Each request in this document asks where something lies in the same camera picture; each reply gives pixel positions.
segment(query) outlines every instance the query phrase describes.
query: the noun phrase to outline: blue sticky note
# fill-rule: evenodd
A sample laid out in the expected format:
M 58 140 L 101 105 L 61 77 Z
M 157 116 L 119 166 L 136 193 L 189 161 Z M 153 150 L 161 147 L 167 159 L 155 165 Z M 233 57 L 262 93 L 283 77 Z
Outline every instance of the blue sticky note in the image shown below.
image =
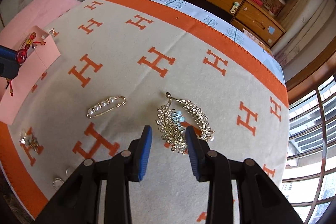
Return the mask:
M 269 32 L 270 34 L 273 34 L 274 31 L 275 31 L 275 29 L 274 29 L 273 27 L 268 26 L 268 32 Z

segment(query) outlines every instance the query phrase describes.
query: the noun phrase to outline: blue patterned bedsheet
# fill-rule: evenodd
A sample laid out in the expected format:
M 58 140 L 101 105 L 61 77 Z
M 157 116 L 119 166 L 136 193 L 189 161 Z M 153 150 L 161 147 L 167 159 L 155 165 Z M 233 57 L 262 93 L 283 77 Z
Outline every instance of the blue patterned bedsheet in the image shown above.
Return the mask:
M 266 66 L 285 85 L 284 75 L 279 63 L 244 33 L 221 18 L 184 0 L 151 0 L 189 15 L 226 35 L 252 54 Z

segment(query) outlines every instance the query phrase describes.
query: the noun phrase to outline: gold brooch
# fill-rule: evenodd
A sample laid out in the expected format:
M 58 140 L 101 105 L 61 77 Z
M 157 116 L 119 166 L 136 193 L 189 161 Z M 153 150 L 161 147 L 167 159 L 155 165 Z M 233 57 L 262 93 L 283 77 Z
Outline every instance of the gold brooch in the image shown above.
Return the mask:
M 166 92 L 166 97 L 169 99 L 166 105 L 158 108 L 158 120 L 156 120 L 159 130 L 163 135 L 161 138 L 169 143 L 172 147 L 171 150 L 177 150 L 178 153 L 185 154 L 187 152 L 187 145 L 185 142 L 185 127 L 181 124 L 185 118 L 182 116 L 181 111 L 170 109 L 172 100 L 183 104 L 183 107 L 196 121 L 201 130 L 199 139 L 204 141 L 212 141 L 214 131 L 209 127 L 208 117 L 201 111 L 201 108 L 192 103 L 190 100 L 179 100 Z
M 118 99 L 122 99 L 122 102 L 119 104 L 114 104 L 117 102 Z M 117 107 L 123 106 L 126 104 L 126 98 L 124 96 L 117 96 L 117 97 L 110 97 L 106 100 L 102 100 L 100 103 L 94 105 L 92 108 L 88 110 L 88 114 L 86 114 L 86 117 L 88 119 L 91 119 L 93 117 L 98 117 L 100 115 L 103 115 L 112 109 L 115 109 Z

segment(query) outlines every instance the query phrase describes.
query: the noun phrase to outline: drawer handle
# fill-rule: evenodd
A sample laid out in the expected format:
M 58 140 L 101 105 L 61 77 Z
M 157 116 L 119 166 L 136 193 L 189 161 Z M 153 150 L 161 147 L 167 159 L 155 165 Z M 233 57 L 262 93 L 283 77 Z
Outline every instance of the drawer handle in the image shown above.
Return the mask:
M 258 27 L 260 27 L 261 29 L 263 29 L 263 30 L 265 29 L 264 25 L 261 22 L 256 21 L 255 19 L 253 19 L 253 23 L 255 23 L 256 25 L 258 25 Z
M 238 6 L 239 6 L 239 3 L 238 2 L 234 2 L 233 6 L 232 6 L 232 8 L 230 10 L 230 13 L 234 14 L 236 12 L 236 9 L 238 8 Z

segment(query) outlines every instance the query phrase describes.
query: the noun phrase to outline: window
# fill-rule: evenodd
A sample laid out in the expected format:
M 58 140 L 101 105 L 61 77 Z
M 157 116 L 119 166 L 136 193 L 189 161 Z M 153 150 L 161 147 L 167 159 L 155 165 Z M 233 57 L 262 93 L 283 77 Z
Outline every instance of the window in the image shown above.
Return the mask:
M 281 191 L 305 223 L 315 224 L 336 194 L 334 77 L 290 105 L 289 117 Z

